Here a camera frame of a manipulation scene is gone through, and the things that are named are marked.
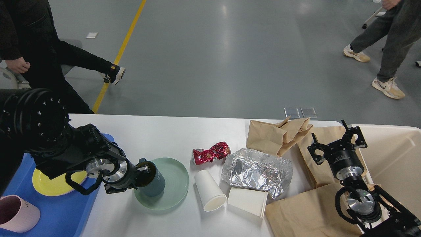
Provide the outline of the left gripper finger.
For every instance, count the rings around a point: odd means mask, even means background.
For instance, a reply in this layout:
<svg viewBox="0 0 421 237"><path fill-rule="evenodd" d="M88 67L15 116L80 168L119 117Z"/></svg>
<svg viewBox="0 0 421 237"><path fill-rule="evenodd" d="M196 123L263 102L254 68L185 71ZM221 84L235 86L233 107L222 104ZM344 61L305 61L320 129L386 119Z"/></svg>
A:
<svg viewBox="0 0 421 237"><path fill-rule="evenodd" d="M138 163L136 170L139 174L152 174L151 163Z"/></svg>

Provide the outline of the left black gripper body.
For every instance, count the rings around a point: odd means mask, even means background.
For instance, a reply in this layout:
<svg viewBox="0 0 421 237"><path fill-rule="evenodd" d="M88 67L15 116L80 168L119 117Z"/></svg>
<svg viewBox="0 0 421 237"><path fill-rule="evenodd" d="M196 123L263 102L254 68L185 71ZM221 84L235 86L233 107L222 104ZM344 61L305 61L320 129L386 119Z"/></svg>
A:
<svg viewBox="0 0 421 237"><path fill-rule="evenodd" d="M119 168L114 174L107 174L102 177L107 194L125 192L127 189L138 189L136 178L138 170L128 159L119 161Z"/></svg>

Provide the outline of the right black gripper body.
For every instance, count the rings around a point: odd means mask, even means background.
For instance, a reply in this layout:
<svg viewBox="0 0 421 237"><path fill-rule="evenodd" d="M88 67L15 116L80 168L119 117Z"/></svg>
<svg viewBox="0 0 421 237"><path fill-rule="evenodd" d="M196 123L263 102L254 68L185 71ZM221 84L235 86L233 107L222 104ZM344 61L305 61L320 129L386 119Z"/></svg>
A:
<svg viewBox="0 0 421 237"><path fill-rule="evenodd" d="M364 167L357 156L354 144L337 140L327 146L325 158L336 179L345 180L346 178L363 174Z"/></svg>

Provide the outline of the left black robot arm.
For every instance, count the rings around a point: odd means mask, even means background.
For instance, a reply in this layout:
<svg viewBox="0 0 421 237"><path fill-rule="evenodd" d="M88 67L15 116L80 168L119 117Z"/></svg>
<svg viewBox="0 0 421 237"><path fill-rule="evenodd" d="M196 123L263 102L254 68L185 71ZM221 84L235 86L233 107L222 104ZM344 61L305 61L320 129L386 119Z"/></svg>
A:
<svg viewBox="0 0 421 237"><path fill-rule="evenodd" d="M49 179L62 174L82 195L104 183L107 194L146 187L155 168L133 165L116 143L93 125L74 128L60 97L51 90L1 89L1 195L28 153Z"/></svg>

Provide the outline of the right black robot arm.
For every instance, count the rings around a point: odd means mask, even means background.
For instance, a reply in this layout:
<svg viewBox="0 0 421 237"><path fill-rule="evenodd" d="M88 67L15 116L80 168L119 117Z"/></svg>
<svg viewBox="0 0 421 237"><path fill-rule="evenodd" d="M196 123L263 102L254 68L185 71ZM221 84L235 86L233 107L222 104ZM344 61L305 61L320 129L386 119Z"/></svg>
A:
<svg viewBox="0 0 421 237"><path fill-rule="evenodd" d="M370 190L362 178L364 167L356 150L367 148L359 126L348 127L342 138L321 144L312 133L307 148L317 165L329 163L332 175L342 188L335 194L338 215L362 229L364 237L419 237L420 220L379 185Z"/></svg>

